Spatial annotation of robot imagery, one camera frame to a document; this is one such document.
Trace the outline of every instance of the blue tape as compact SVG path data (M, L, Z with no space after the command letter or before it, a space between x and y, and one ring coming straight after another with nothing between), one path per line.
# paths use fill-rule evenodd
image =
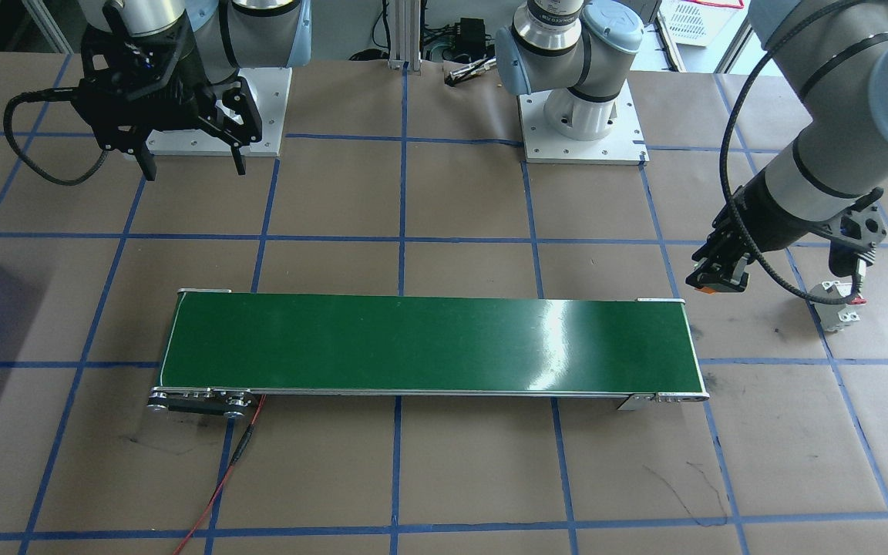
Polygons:
M269 193L265 197L265 215L262 217L262 232L260 236L260 248L256 253L256 268L253 270L253 284L249 291L258 292L258 282L262 274L262 258L265 256L265 243L269 233L269 220L272 218L272 204L276 197L276 183L279 181L279 159L272 164L272 177L269 178Z
M402 397L392 407L392 501L390 509L390 555L399 550L399 468L402 466Z
M550 415L553 417L553 438L557 443L557 465L560 467L560 488L564 495L564 516L567 517L567 538L571 555L578 555L577 530L574 528L574 499L570 495L570 476L567 474L567 454L564 453L563 429L560 427L560 403L550 398Z
M670 294L679 298L677 280L674 277L673 267L670 265L670 255L667 253L666 242L663 240L663 231L660 229L660 218L656 214L656 205L653 203L653 193L649 190L649 178L646 177L646 163L639 162L639 179L642 180L642 190L646 193L646 203L649 206L649 217L653 220L653 230L656 232L656 243L660 246L660 256L663 257L663 266L667 271L667 280L670 281Z
M530 170L526 167L526 161L519 163L520 172L523 174L523 189L526 191L526 219L530 225L530 246L533 248L533 278L536 280L536 298L547 298L543 294L543 275L540 273L540 249L537 246L537 224L533 219L533 194L530 190Z
M732 489L732 478L725 462L725 450L722 441L718 438L718 425L715 424L715 415L711 413L711 401L705 401L705 419L708 421L708 431L711 432L711 444L715 447L715 457L718 458L718 469L721 470L721 480L725 482L725 494L728 498L728 508L731 513L730 521L735 526L735 534L739 538L739 549L742 555L749 555L749 544L746 542L746 533L742 527L742 516L739 514L739 503Z
M797 284L801 289L807 291L807 287L804 285L804 278L800 274L800 268L797 266L796 260L794 260L793 253L790 252L790 249L786 249L786 260L790 263L790 270L793 271L793 277L797 280ZM863 447L863 452L866 454L866 460L869 463L869 467L873 470L873 477L875 478L879 493L882 495L883 502L885 503L888 512L888 487L882 478L882 473L879 471L879 465L876 463L873 447L870 446L870 443L866 438L866 432L863 431L863 424L861 424L861 421L859 420L859 415L856 414L856 407L854 407L854 404L852 403L852 397L849 396L849 389L845 386L845 379L842 377L842 372L838 368L838 362L835 360L834 352L831 351L831 345L828 345L828 338L825 336L824 327L821 326L821 321L817 317L814 305L807 302L807 308L810 311L811 319L814 320L814 326L817 327L818 337L821 340L821 346L824 347L825 354L828 355L828 362L829 365L831 365L832 374L835 375L835 382L838 383L839 393L842 394L842 400L845 402L846 411L849 412L849 418L852 419L852 424L854 428L856 428L856 435L859 436L859 443Z
M123 228L123 233L125 235L128 235L128 232L130 232L130 228L133 225L135 212L139 207L139 200L142 199L142 192L145 186L146 179L140 178L139 186L136 188L135 197L133 199L133 206L129 209L130 212L126 218L126 226ZM25 538L20 544L18 555L25 555L25 552L27 552L27 549L29 548L29 534L32 534L32 531L36 528L36 520L39 519L39 511L42 509L43 499L46 497L46 488L50 483L50 477L53 475L53 466L56 464L57 454L60 453L60 442L63 441L64 432L67 430L67 421L71 414L71 408L74 406L74 397L77 395L78 387L81 384L81 378L84 376L85 365L86 362L88 362L88 354L91 351L92 343L95 341L95 333L98 331L98 324L102 321L102 313L105 311L105 303L109 298L109 292L112 290L112 282L114 281L114 278L116 278L116 271L119 270L119 261L121 260L125 249L126 238L123 237L123 239L119 240L116 256L114 256L112 260L112 267L109 268L108 277L105 278L105 287L102 287L102 295L98 300L98 306L95 308L95 316L91 320L91 328L88 330L88 338L85 340L84 349L81 351L81 361L78 362L78 368L76 372L74 372L74 379L71 383L70 391L67 393L64 410L60 415L60 423L57 425L57 432L53 438L53 445L50 447L50 454L47 456L46 468L43 470L43 477L39 481L39 488L38 491L36 491L35 502L32 504L31 512L29 512L29 520L27 521L27 526L25 526Z

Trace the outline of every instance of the black cable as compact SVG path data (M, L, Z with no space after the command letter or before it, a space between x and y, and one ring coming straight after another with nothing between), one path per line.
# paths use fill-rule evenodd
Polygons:
M759 77L762 68L765 67L765 64L768 64L769 60L772 60L772 57L774 57L787 42L792 41L794 36L799 35L803 29L807 29L814 22L824 18L825 15L834 14L861 2L863 2L863 0L839 0L838 2L828 4L828 6L821 8L813 14L807 15L807 17L799 22L799 24L794 25L792 29L790 29L779 41L776 42L775 45L772 46L771 49L767 51L762 59L758 61L755 68L753 68L749 77L746 78L745 84L742 85L742 90L739 92L739 98L736 99L735 106L732 107L732 112L729 113L728 124L725 127L725 136L721 138L722 145L718 155L718 176L722 181L721 192L725 195L725 203L728 207L728 211L731 212L732 219L735 220L739 233L742 235L742 238L745 239L746 246L749 248L750 254L755 258L755 262L758 262L758 264L762 266L762 270L765 270L765 272L769 274L769 277L772 278L779 287L785 288L790 294L799 296L799 298L806 301L820 304L848 304L858 298L861 294L861 288L863 287L863 279L861 278L861 275L858 271L852 275L852 294L849 294L844 298L819 298L817 295L808 294L807 291L801 291L801 289L794 287L794 285L785 280L782 275L776 273L776 270L772 268L769 261L762 256L759 246L755 245L755 240L746 228L746 224L742 220L742 214L739 212L739 207L733 199L732 189L728 179L728 151L732 142L732 134L735 131L735 124L738 120L739 113L742 112L742 105L744 104L746 96L749 94L749 90L752 88L753 83L755 83L755 79Z
M389 0L383 0L383 28L385 29L385 49L392 52L392 38L389 33Z
M379 15L376 15L376 20L372 22L372 29L369 32L369 38L372 39L373 45L379 46L380 49L387 49L388 50L389 48L387 45L380 45L380 43L378 41L376 41L376 27L378 27L378 25L379 25L379 20L381 20L385 17L385 11L387 11L389 9L389 5L387 3L385 3L385 0L383 0L382 4L383 4L383 9L379 12ZM389 40L389 34L388 34L388 28L387 28L387 34L385 34L385 41L389 42L388 40Z
M95 165L88 169L84 175L71 179L71 180L63 180L56 178L50 173L47 173L46 170L40 168L36 165L36 162L32 161L25 152L22 152L22 148L15 141L15 133L12 129L12 120L13 115L15 113L15 108L21 104L25 103L39 103L39 102L70 102L70 99L74 96L74 89L71 88L63 88L63 89L45 89L42 91L34 91L34 92L23 92L21 95L10 99L9 103L6 104L5 112L2 115L2 130L6 136L6 142L9 143L9 147L13 149L15 155L25 163L25 165L29 166L29 169L36 172L36 175L39 175L43 179L48 180L50 183L57 183L57 185L63 185L64 187L73 187L75 185L81 185L85 180L92 175L95 175L95 172L98 171L99 168L102 167L102 164L105 163L105 158L109 157L109 151L103 150L102 155L98 157L98 161L95 162Z

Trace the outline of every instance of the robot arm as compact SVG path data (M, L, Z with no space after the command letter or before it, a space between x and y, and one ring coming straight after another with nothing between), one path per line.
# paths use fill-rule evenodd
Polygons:
M28 92L20 102L70 101L99 147L133 155L148 180L156 164L147 148L154 130L203 130L231 150L261 140L254 91L240 67L303 66L310 60L310 0L79 0L88 20L81 45L84 78L76 88ZM42 172L21 152L39 175Z
M832 273L857 284L886 235L875 201L888 177L888 1L754 2L750 19L813 123L734 193L687 282L744 291L747 264L810 232L831 240Z

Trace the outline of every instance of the metal base plate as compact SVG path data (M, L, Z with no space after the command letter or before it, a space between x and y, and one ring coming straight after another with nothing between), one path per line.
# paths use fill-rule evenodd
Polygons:
M649 160L628 83L623 84L616 99L617 117L612 133L602 140L572 140L553 129L543 117L543 103L549 95L550 91L543 91L519 97L527 162L637 165Z
M286 117L286 101L290 94L293 70L275 67L243 68L239 75L249 81L262 117L262 140L242 147L242 153L246 156L276 157L279 154L279 141L283 136L283 120ZM147 142L149 149L156 155L232 155L228 145L200 130L153 131Z

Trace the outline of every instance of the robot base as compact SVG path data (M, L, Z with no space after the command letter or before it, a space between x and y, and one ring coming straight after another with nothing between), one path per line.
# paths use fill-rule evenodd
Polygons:
M246 156L275 158L279 154L279 141L283 137L286 117L286 101L290 94L289 68L243 68L239 75L249 81L256 96L256 104L262 117L262 138L242 147ZM200 130L153 131L147 140L149 149L156 155L170 156L231 156L228 145Z
M572 140L553 129L543 117L543 103L549 95L550 91L545 91L519 97L527 162L632 166L649 160L628 83L623 84L616 98L617 116L613 119L612 133L602 140Z

